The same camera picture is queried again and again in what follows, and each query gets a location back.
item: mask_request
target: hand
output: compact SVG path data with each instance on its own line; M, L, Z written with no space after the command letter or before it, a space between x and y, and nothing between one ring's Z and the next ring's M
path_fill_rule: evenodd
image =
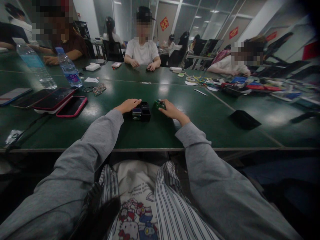
M227 74L232 75L232 76L237 76L237 75L239 75L239 72L236 70L230 70L230 71L227 71Z
M178 110L167 99L164 99L161 102L164 102L167 109L167 110L164 110L163 108L159 108L159 111L162 112L164 115L166 115L169 118L177 119L180 122L181 126L184 126L187 123L191 122L187 115L185 115L183 112Z
M250 72L245 72L245 73L243 74L243 76L244 76L244 77L250 77L250 74L251 74Z
M114 109L119 110L122 114L126 112L130 112L133 108L138 106L141 103L141 99L128 99L121 103L118 107L115 107Z
M138 63L137 60L132 59L132 61L131 61L131 66L132 66L133 68L135 68L135 67L139 67L140 64Z
M43 56L43 60L46 65L59 65L58 57Z
M149 69L150 71L156 70L156 65L155 65L155 63L150 63L150 64L147 66L147 69Z

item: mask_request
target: pen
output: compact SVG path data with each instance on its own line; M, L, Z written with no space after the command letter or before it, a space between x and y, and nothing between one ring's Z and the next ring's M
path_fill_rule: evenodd
M203 92L200 92L199 90L197 90L197 89L194 89L195 91L197 91L197 92L199 92L199 93L202 93L203 95L205 95L205 96L208 96L207 94L205 94L205 93L203 93Z

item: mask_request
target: smartphone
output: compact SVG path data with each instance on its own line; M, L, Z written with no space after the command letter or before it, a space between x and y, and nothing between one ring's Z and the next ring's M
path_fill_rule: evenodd
M55 90L52 89L42 89L39 92L32 94L31 96L24 97L19 101L11 104L13 107L17 108L30 108L40 100L44 99L49 94L53 93Z
M3 94L0 96L0 106L5 106L31 91L31 88L16 88L6 94Z
M74 92L74 89L58 88L53 93L33 105L33 108L47 111L56 110L61 104L68 100Z
M61 118L72 118L79 114L83 106L86 104L86 97L73 96L68 102L57 112L56 116Z

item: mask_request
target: bottle cap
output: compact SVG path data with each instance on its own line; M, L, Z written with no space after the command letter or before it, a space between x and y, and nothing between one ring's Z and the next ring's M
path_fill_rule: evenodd
M12 38L17 44L26 44L26 42L22 38Z
M64 53L63 48L60 48L60 47L56 47L56 51L57 53Z

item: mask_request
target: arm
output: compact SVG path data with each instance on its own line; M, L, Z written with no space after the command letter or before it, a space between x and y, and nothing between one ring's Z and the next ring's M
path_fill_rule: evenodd
M251 182L223 161L189 118L164 100L168 117L182 128L176 137L186 148L186 162L193 197L207 222L225 239L301 239Z
M95 171L112 151L122 113L141 100L128 99L94 121L56 161L53 172L0 226L0 239L61 239L72 231Z

